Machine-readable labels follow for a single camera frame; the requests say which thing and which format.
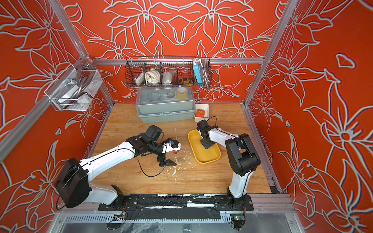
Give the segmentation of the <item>yellow plastic storage box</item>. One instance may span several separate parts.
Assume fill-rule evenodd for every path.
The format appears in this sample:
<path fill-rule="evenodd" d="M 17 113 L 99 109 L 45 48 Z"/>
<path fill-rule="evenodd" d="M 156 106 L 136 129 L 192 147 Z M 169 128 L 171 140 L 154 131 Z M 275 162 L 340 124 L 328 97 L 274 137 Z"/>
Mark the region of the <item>yellow plastic storage box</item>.
<path fill-rule="evenodd" d="M 188 133 L 188 140 L 196 161 L 200 164 L 216 162 L 221 157 L 221 152 L 217 144 L 206 149 L 201 143 L 202 137 L 197 130 Z"/>

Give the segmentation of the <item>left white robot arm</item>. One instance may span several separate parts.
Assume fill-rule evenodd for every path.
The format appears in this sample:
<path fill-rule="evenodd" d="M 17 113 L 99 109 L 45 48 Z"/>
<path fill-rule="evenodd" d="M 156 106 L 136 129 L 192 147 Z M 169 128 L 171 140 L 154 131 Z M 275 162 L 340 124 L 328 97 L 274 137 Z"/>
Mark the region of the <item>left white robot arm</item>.
<path fill-rule="evenodd" d="M 151 154 L 157 156 L 160 167 L 175 166 L 174 161 L 166 159 L 166 154 L 179 151 L 181 144 L 172 138 L 158 142 L 163 136 L 159 127 L 151 125 L 146 132 L 130 137 L 101 154 L 82 160 L 69 159 L 54 185 L 58 192 L 56 203 L 62 202 L 66 208 L 75 208 L 83 203 L 99 203 L 115 210 L 123 209 L 125 197 L 116 185 L 95 185 L 93 180 L 122 162 Z"/>

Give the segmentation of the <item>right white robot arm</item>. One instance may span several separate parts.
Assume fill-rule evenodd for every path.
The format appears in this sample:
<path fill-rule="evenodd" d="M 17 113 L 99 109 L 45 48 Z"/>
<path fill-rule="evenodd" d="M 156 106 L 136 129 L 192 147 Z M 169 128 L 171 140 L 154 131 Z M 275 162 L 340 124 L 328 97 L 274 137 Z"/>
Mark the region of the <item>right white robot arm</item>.
<path fill-rule="evenodd" d="M 216 125 L 210 126 L 207 120 L 197 123 L 197 131 L 202 137 L 200 144 L 204 149 L 215 144 L 226 148 L 229 164 L 234 172 L 227 189 L 227 202 L 232 209 L 244 206 L 250 178 L 261 164 L 251 138 L 247 134 L 231 134 Z"/>

